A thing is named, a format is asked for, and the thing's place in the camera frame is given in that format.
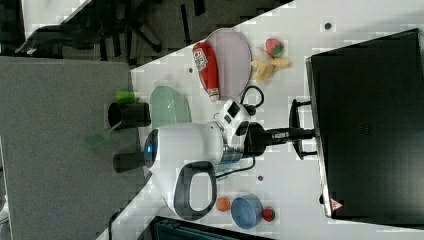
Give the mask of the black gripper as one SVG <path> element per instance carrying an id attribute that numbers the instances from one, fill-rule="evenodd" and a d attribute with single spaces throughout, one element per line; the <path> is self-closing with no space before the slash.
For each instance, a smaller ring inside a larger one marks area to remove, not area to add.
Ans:
<path id="1" fill-rule="evenodd" d="M 261 156 L 266 147 L 270 145 L 270 140 L 274 144 L 285 144 L 297 140 L 312 139 L 315 131 L 303 128 L 279 128 L 271 129 L 271 135 L 257 122 L 249 125 L 247 135 L 244 141 L 243 157 Z"/>

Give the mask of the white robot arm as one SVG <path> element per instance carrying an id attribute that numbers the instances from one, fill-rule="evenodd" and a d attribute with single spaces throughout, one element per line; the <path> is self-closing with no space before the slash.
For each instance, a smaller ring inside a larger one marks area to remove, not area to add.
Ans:
<path id="1" fill-rule="evenodd" d="M 295 147 L 311 139 L 315 131 L 297 123 L 287 128 L 264 129 L 253 122 L 253 105 L 228 100 L 213 121 L 178 123 L 151 131 L 144 146 L 144 160 L 152 173 L 146 184 L 177 216 L 198 220 L 207 215 L 217 199 L 217 165 L 262 155 L 268 146 L 292 143 Z M 191 206 L 194 177 L 209 178 L 210 202 L 202 210 Z"/>

